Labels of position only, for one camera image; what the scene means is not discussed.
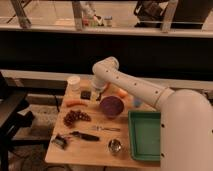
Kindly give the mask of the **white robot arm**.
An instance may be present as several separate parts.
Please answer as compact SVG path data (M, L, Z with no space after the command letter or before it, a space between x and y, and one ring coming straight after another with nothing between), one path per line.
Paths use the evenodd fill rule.
M95 63L92 72L94 88L113 83L161 112L161 171L213 171L213 106L202 94L124 74L114 57Z

